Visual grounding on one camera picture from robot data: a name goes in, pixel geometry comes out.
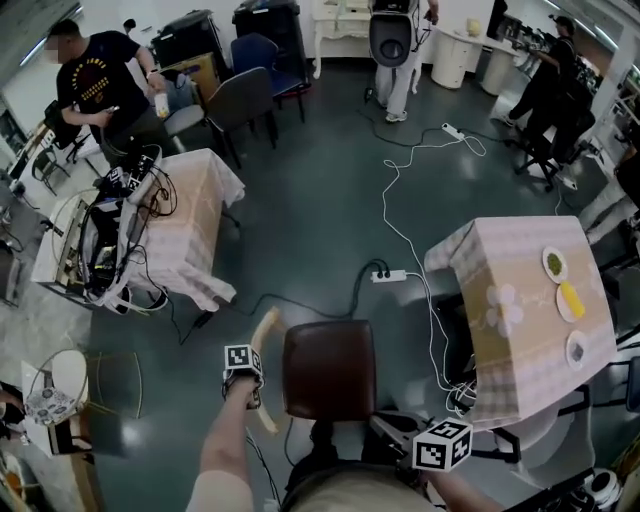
blue chair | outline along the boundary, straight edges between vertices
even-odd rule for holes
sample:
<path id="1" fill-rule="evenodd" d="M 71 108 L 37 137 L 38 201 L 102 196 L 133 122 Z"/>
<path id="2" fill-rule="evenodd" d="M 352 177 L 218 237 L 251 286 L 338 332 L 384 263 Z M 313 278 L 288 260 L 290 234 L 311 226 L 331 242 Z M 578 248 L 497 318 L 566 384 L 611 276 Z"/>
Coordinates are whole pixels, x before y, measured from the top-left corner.
<path id="1" fill-rule="evenodd" d="M 231 58 L 233 72 L 237 75 L 254 68 L 265 68 L 269 72 L 273 97 L 282 109 L 282 95 L 295 92 L 300 108 L 300 119 L 305 122 L 304 105 L 302 104 L 301 78 L 275 69 L 278 45 L 261 34 L 247 34 L 231 42 Z"/>

green floor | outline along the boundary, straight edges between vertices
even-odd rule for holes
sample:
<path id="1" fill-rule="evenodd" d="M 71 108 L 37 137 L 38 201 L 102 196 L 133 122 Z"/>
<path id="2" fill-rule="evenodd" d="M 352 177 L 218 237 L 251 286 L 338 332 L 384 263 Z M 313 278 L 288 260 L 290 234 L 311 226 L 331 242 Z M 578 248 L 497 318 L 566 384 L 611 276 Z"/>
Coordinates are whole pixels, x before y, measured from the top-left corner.
<path id="1" fill-rule="evenodd" d="M 392 268 L 416 270 L 407 244 L 382 221 L 381 193 L 394 177 L 382 161 L 406 163 L 409 150 L 376 139 L 369 121 L 358 114 L 363 109 L 379 121 L 383 118 L 373 104 L 363 106 L 369 78 L 366 67 L 327 65 L 305 98 L 306 124 L 301 124 L 294 101 L 276 112 L 280 141 L 275 151 L 264 128 L 258 140 L 248 131 L 237 134 L 243 160 L 237 174 L 246 184 L 247 196 L 231 212 L 243 229 L 238 234 L 223 221 L 214 274 L 235 286 L 238 307 L 250 310 L 261 294 L 272 292 L 324 311 L 342 312 L 348 308 L 356 273 L 368 259 L 384 258 Z M 524 85 L 517 73 L 512 85 L 516 89 Z M 473 80 L 460 91 L 448 91 L 425 73 L 419 94 L 409 99 L 409 120 L 400 126 L 381 124 L 378 129 L 386 137 L 414 142 L 424 128 L 448 122 L 503 137 L 504 129 L 488 117 L 494 102 Z M 432 144 L 450 140 L 442 131 L 427 135 Z M 485 158 L 463 146 L 419 150 L 413 167 L 403 172 L 390 192 L 389 216 L 413 239 L 419 256 L 475 217 L 553 215 L 557 192 L 545 194 L 542 185 L 513 174 L 513 165 L 522 155 L 501 144 L 484 144 Z M 589 183 L 581 183 L 580 192 L 569 198 L 578 206 L 605 183 L 598 171 L 585 172 L 589 172 Z M 571 211 L 562 204 L 560 213 Z M 597 248 L 599 259 L 615 254 L 615 237 Z M 450 275 L 433 282 L 437 295 L 455 292 L 455 287 Z M 369 319 L 373 327 L 381 403 L 392 399 L 405 406 L 408 385 L 413 383 L 425 391 L 424 408 L 443 414 L 443 396 L 435 386 L 428 358 L 429 323 L 423 297 L 418 280 L 377 288 L 365 281 L 356 318 Z M 173 299 L 175 318 L 184 334 L 199 311 L 187 299 Z M 134 314 L 120 318 L 106 311 L 94 314 L 89 348 L 135 350 L 144 376 L 141 419 L 96 415 L 92 420 L 97 470 L 108 510 L 184 509 L 198 473 L 201 443 L 222 403 L 223 346 L 248 342 L 271 304 L 264 303 L 250 319 L 222 311 L 182 347 L 168 308 L 153 318 Z M 278 306 L 289 325 L 320 319 L 295 306 Z M 436 335 L 437 354 L 442 346 Z M 280 389 L 279 349 L 274 345 L 265 356 L 272 376 L 268 375 L 265 388 L 268 404 L 277 401 Z M 452 353 L 455 357 L 455 346 Z M 116 363 L 103 366 L 107 403 L 129 404 L 132 412 L 136 386 L 132 368 Z M 289 467 L 282 449 L 284 435 L 269 439 L 257 425 L 253 431 L 282 493 Z M 256 509 L 261 510 L 262 500 L 269 496 L 268 483 L 253 454 L 250 457 Z M 534 492 L 499 462 L 473 460 L 463 473 L 505 505 Z"/>

green food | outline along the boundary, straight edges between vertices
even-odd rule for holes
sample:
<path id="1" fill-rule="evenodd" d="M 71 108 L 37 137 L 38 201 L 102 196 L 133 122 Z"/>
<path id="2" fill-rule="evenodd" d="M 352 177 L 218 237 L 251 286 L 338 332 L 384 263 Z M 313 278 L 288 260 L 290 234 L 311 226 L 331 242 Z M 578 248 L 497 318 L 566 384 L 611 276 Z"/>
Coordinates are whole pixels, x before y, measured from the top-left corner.
<path id="1" fill-rule="evenodd" d="M 547 266 L 554 276 L 559 276 L 562 272 L 562 261 L 557 254 L 549 254 L 547 256 Z"/>

white pants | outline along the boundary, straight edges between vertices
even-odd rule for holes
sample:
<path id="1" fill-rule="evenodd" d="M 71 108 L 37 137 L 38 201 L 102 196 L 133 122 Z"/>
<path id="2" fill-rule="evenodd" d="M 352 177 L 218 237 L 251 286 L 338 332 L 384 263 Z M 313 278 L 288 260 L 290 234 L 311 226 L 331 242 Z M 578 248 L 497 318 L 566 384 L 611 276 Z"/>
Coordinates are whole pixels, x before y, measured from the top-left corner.
<path id="1" fill-rule="evenodd" d="M 611 208 L 611 211 L 602 222 L 595 228 L 589 229 L 598 217 L 609 208 Z M 582 210 L 580 214 L 580 224 L 582 224 L 582 228 L 587 231 L 589 243 L 595 244 L 604 235 L 614 230 L 622 221 L 635 215 L 637 211 L 638 207 L 629 196 L 627 196 L 618 183 L 618 180 L 614 179 L 604 187 L 602 192 L 598 194 L 598 197 L 596 197 L 589 206 Z"/>
<path id="2" fill-rule="evenodd" d="M 376 72 L 376 93 L 378 101 L 387 107 L 389 114 L 401 115 L 407 105 L 407 95 L 411 86 L 411 76 L 420 52 L 409 52 L 409 58 L 398 68 L 378 65 Z"/>

beige shirt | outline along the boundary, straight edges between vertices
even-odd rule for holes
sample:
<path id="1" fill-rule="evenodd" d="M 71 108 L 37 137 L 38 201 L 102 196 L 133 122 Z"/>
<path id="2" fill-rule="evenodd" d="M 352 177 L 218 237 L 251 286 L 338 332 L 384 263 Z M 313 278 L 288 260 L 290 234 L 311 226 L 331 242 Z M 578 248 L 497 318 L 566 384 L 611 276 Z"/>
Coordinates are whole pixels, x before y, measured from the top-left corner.
<path id="1" fill-rule="evenodd" d="M 311 491 L 292 512 L 436 512 L 426 499 L 394 478 L 373 471 L 343 472 Z M 251 488 L 223 471 L 196 480 L 187 512 L 253 512 Z"/>

